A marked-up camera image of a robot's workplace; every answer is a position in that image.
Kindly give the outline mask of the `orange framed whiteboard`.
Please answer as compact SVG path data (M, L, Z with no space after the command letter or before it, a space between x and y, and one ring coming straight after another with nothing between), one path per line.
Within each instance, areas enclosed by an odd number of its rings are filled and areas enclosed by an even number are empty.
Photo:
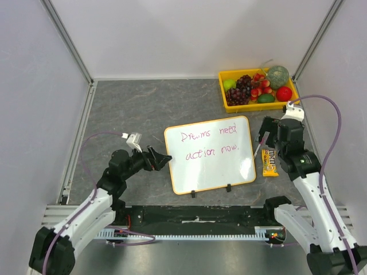
M252 183L256 179L249 120L228 117L164 131L177 195Z

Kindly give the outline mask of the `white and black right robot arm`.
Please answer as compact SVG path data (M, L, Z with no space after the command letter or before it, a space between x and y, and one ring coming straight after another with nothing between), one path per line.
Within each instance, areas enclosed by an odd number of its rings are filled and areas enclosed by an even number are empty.
M266 132L266 145L276 150L281 168L300 192L314 223L309 224L285 196L266 200L264 222L280 223L289 231L306 253L312 274L359 274L366 267L366 246L351 235L326 187L317 156L305 149L304 125L297 119L266 116L258 141Z

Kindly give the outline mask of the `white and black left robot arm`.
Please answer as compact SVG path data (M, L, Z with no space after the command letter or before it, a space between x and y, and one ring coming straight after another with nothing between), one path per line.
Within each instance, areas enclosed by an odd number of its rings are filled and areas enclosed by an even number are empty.
M110 224L121 225L126 218L120 200L127 180L140 170L159 171L171 161L170 155L134 149L112 153L108 167L88 198L57 225L36 233L29 267L41 274L70 274L76 260L94 237Z

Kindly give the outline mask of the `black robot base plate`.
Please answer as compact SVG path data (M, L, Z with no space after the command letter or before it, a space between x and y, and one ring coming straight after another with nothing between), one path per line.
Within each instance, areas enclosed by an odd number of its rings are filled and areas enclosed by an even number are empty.
M253 234L256 226L282 227L262 207L250 206L131 206L118 211L112 224L149 235Z

